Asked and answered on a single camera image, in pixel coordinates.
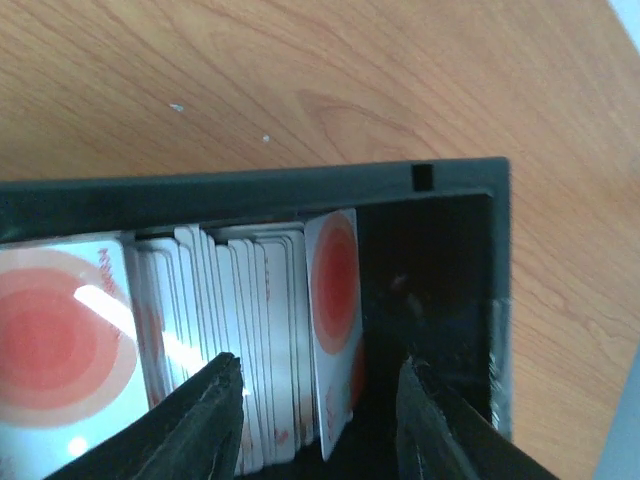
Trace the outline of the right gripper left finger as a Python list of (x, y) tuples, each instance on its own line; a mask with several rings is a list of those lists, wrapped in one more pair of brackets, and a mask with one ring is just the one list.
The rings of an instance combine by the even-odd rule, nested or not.
[(132, 425), (51, 479), (232, 479), (242, 424), (240, 359), (221, 353)]

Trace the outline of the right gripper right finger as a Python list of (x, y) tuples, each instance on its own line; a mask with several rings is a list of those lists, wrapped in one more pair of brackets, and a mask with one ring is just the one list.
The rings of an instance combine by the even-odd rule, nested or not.
[(396, 395), (401, 479), (553, 479), (424, 361), (408, 358)]

